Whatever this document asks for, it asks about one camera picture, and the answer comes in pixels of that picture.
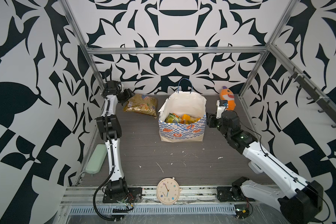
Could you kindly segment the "blue checkered paper bag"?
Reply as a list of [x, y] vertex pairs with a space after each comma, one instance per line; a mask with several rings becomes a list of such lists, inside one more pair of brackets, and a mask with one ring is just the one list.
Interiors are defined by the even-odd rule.
[[159, 135], [161, 141], [202, 142], [207, 123], [206, 98], [194, 92], [184, 91], [178, 82], [177, 90], [171, 94], [159, 110]]

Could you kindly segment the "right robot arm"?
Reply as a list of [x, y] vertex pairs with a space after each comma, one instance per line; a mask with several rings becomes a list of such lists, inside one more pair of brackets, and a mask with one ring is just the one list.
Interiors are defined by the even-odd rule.
[[251, 129], [243, 130], [235, 111], [207, 114], [207, 125], [216, 128], [230, 147], [249, 159], [250, 169], [257, 174], [264, 173], [279, 187], [279, 191], [241, 177], [232, 183], [230, 193], [217, 193], [219, 201], [228, 197], [235, 200], [260, 201], [275, 208], [291, 224], [315, 222], [316, 215], [323, 209], [323, 187], [317, 181], [309, 182], [289, 169], [268, 152]]

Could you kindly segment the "green yellow snack packet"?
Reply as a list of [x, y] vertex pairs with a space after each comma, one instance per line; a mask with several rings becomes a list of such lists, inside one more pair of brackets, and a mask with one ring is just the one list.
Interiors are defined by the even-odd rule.
[[168, 117], [165, 119], [165, 123], [171, 123], [171, 124], [183, 124], [183, 120], [181, 117], [174, 113], [170, 113]]

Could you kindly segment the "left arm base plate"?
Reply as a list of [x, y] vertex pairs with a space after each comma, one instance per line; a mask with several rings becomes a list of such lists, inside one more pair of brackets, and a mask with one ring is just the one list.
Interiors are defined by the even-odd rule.
[[106, 189], [103, 197], [103, 203], [134, 203], [141, 199], [142, 188], [127, 188], [112, 190]]

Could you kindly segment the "gold snack bag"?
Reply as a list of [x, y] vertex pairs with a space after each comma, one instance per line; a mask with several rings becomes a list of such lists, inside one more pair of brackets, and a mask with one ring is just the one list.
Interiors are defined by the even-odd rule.
[[145, 114], [157, 118], [157, 106], [157, 98], [148, 95], [135, 94], [128, 100], [123, 111]]

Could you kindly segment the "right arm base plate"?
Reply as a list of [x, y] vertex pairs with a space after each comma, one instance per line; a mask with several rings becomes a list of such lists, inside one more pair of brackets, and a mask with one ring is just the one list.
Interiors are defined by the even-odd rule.
[[255, 199], [245, 197], [237, 187], [217, 187], [217, 199], [220, 202], [255, 202]]

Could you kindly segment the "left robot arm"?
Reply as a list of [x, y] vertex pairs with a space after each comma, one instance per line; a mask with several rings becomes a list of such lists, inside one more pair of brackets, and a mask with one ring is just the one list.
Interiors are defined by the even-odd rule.
[[124, 89], [119, 81], [106, 81], [101, 96], [104, 104], [101, 116], [96, 118], [101, 139], [104, 141], [109, 164], [109, 178], [104, 181], [104, 202], [123, 200], [129, 194], [127, 182], [120, 159], [120, 138], [122, 129], [116, 115], [118, 104], [127, 102], [134, 93], [130, 89]]

